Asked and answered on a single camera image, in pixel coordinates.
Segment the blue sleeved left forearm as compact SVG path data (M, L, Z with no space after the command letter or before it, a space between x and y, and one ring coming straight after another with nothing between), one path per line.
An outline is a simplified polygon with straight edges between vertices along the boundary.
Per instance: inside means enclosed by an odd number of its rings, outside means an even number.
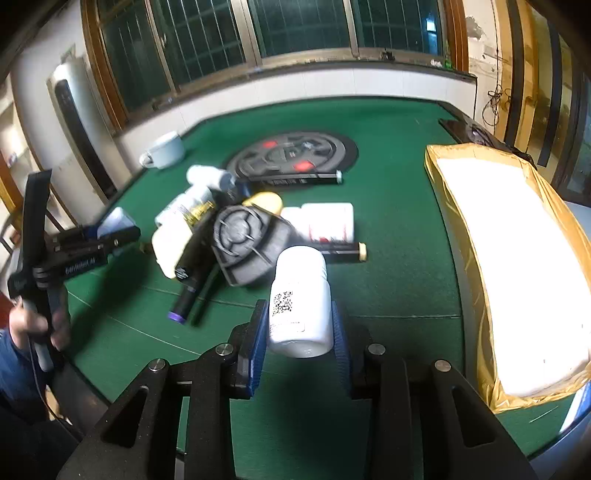
M7 329L1 330L0 354L1 397L16 407L41 404L30 354L15 346Z

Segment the person's left hand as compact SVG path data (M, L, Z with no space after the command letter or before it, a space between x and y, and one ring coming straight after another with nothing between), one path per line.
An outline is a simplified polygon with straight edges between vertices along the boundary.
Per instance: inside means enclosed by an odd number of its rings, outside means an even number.
M9 332L14 345L25 350L28 347L30 336L40 336L48 332L52 327L50 340L58 351L65 349L70 343L70 315L68 311L67 297L60 300L59 308L52 314L51 322L24 305L22 298L14 302L9 314Z

